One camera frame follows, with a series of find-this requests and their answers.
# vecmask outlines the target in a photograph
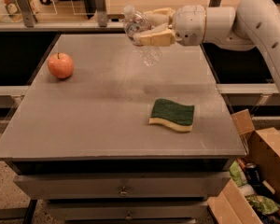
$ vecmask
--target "gray drawer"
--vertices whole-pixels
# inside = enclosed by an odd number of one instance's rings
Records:
[[[197,218],[207,202],[48,203],[45,207],[62,220],[138,220]]]
[[[14,182],[31,199],[218,196],[230,179],[221,173],[18,175]]]

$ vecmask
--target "clear water bottle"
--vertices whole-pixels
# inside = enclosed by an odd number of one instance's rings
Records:
[[[161,59],[161,51],[158,47],[142,46],[138,44],[134,39],[135,33],[141,33],[151,29],[151,25],[147,20],[145,14],[134,9],[133,6],[128,5],[123,9],[124,14],[124,31],[130,38],[131,42],[137,48],[143,62],[147,66],[156,64]]]

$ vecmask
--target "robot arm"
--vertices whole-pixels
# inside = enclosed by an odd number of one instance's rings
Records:
[[[157,26],[135,34],[134,39],[160,47],[174,42],[182,46],[213,43],[230,50],[257,47],[280,92],[280,12],[273,0],[242,0],[236,12],[233,7],[184,6],[171,11],[171,16],[161,20],[150,13],[148,19]]]

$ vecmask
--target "open cardboard box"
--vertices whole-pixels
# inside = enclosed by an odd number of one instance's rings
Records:
[[[249,154],[245,158],[259,166],[262,179],[276,191],[273,199],[280,203],[280,132],[275,128],[256,131],[248,110],[231,116],[247,140]],[[219,224],[262,223],[232,180],[217,197],[208,199],[208,205]]]

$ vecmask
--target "sponge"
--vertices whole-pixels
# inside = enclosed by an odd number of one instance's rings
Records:
[[[194,120],[194,105],[158,99],[152,108],[149,124],[161,124],[178,132],[190,132]]]

